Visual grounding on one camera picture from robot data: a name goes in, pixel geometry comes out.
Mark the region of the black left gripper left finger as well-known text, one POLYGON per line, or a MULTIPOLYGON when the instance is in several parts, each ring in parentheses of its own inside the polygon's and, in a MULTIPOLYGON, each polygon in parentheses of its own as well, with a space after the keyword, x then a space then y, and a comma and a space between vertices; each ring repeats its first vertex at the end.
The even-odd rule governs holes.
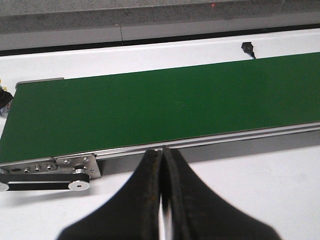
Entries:
POLYGON ((122 188, 93 213, 65 228, 58 239, 159 239, 160 168, 160 152, 146 151, 122 188))

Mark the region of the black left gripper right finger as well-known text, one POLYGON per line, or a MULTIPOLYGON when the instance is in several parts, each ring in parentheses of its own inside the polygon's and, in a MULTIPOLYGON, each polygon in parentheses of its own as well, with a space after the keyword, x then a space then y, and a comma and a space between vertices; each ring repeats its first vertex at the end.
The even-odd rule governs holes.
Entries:
POLYGON ((278 240, 269 225, 245 214, 211 190, 177 149, 162 152, 164 209, 171 209, 174 240, 278 240))

